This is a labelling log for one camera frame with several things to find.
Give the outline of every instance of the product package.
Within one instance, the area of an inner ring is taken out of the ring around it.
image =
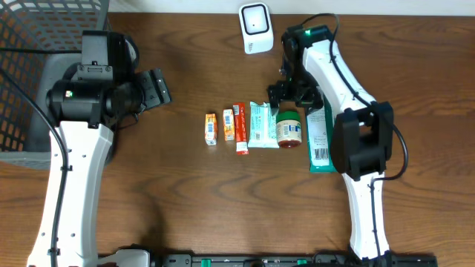
[[[244,103],[234,103],[232,108],[235,112],[235,126],[236,126],[236,154],[247,155],[249,150],[247,149],[246,138],[246,115],[244,113]]]
[[[216,145],[217,121],[216,114],[206,114],[205,120],[205,141],[208,145]]]
[[[276,115],[272,115],[270,104],[251,102],[250,148],[279,148],[276,133]]]
[[[324,96],[324,107],[309,113],[307,118],[309,159],[311,173],[336,172],[330,156],[330,142],[333,134],[332,108]]]
[[[235,116],[232,109],[223,111],[224,140],[232,141],[235,139]]]

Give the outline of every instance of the jar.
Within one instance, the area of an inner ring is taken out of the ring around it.
[[[277,115],[277,143],[281,148],[294,148],[302,143],[302,127],[298,112]]]

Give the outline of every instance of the green lid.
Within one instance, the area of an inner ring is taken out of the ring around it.
[[[286,112],[277,114],[277,122],[281,122],[286,119],[292,119],[292,120],[296,120],[297,122],[300,122],[300,115],[298,115],[298,112],[295,112],[295,111],[286,111]]]

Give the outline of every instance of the white barcode scanner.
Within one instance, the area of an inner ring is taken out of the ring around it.
[[[262,2],[245,4],[239,9],[244,51],[248,54],[266,52],[274,45],[269,8]]]

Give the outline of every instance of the red package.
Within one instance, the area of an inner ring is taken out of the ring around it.
[[[247,155],[247,138],[246,138],[246,114],[244,113],[244,103],[234,103],[232,108],[235,112],[236,126],[236,154]]]

